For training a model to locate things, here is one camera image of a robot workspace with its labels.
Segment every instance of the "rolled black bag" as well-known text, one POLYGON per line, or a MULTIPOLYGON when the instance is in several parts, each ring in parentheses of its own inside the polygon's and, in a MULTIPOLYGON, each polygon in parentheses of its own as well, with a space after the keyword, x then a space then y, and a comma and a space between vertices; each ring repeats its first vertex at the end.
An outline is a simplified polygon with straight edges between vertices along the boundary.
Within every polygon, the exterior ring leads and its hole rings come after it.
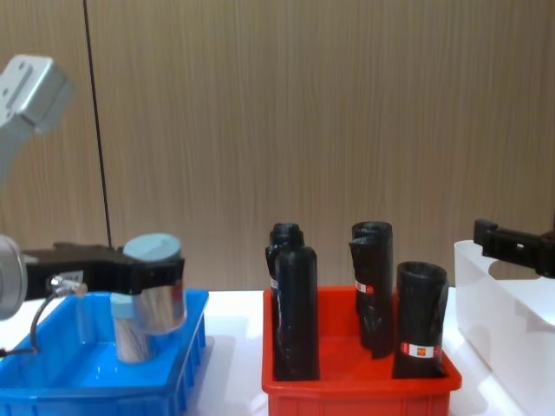
POLYGON ((274 338, 278 328, 278 281, 276 280, 276 256, 285 247, 304 245, 304 234, 298 224, 277 223, 270 232, 270 245, 266 247, 266 262, 270 273, 271 316, 274 338))
POLYGON ((447 272, 443 268, 421 262, 397 266, 398 337, 394 378, 445 376, 441 340, 447 293, 447 272))
POLYGON ((285 248, 276 258, 279 322, 277 380, 318 380, 317 256, 310 247, 285 248))
POLYGON ((382 358, 393 352, 393 230, 391 224, 359 223, 349 244, 356 279, 361 344, 382 358))

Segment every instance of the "red plastic bin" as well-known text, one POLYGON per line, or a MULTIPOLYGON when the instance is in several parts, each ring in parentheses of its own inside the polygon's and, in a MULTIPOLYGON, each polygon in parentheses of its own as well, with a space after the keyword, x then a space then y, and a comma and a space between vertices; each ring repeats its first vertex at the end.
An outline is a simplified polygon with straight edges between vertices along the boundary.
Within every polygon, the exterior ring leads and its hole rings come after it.
POLYGON ((318 290, 320 380, 276 381, 273 375, 271 292, 264 292, 262 389, 270 416, 447 416, 461 377, 443 353, 447 377, 394 379, 393 355, 373 360, 362 348, 355 290, 318 290))

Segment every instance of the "table surface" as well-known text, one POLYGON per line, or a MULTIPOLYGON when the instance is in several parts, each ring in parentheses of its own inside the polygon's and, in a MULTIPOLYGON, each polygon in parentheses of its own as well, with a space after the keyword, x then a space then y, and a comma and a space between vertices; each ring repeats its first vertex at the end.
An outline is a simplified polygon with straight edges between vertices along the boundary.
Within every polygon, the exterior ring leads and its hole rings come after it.
MULTIPOLYGON (((451 394, 450 416, 524 416, 489 367, 460 333, 455 289, 443 329, 443 349, 462 374, 462 389, 451 394)), ((54 301, 44 318, 60 301, 54 301)), ((28 332, 41 301, 26 302, 8 321, 0 322, 0 347, 13 348, 28 332)), ((261 390, 262 292, 211 292, 206 306, 206 351, 189 400, 187 416, 266 416, 261 390)))

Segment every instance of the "black object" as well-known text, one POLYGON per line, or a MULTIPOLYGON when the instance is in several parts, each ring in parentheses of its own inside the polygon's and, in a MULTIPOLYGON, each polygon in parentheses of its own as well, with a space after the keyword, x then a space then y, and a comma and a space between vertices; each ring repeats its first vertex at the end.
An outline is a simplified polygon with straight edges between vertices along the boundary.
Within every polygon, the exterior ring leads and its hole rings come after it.
POLYGON ((79 278, 89 292, 139 295, 145 289, 174 286, 183 276, 185 260, 144 263, 102 245, 55 244, 50 250, 24 253, 28 289, 25 300, 41 299, 50 293, 55 275, 79 278))
POLYGON ((356 279, 361 344, 382 358, 393 352, 393 230, 391 224, 359 223, 349 244, 356 279))
POLYGON ((474 222, 474 242, 482 246, 482 256, 534 269, 541 276, 555 277, 555 239, 551 234, 534 236, 478 219, 474 222))
POLYGON ((318 380, 317 256, 310 247, 282 249, 276 258, 279 323, 277 380, 318 380))
POLYGON ((271 324, 274 338, 274 357, 276 365, 278 356, 276 352, 276 331, 278 330, 278 281, 276 280, 276 256, 279 251, 285 247, 297 248, 304 245, 304 235, 298 224, 294 223, 277 223, 274 224, 270 232, 270 245, 266 247, 266 262, 268 263, 268 272, 270 273, 271 288, 271 324))
POLYGON ((443 268, 421 262, 397 266, 395 378, 445 376, 441 339, 447 291, 447 272, 443 268))

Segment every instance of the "plastic tray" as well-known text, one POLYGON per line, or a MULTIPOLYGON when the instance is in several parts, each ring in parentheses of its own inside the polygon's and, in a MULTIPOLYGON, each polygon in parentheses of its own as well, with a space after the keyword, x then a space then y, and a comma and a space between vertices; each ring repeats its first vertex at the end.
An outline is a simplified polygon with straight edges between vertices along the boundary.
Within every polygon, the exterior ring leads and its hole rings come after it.
POLYGON ((207 300, 187 290, 184 324, 153 339, 152 360, 128 365, 116 358, 109 294, 66 299, 38 328, 39 354, 0 361, 0 416, 181 415, 206 345, 207 300))
POLYGON ((450 392, 461 377, 443 354, 447 377, 393 379, 393 355, 373 360, 360 345, 355 290, 318 291, 320 373, 318 381, 275 381, 271 292, 264 292, 262 388, 270 416, 447 416, 450 392))

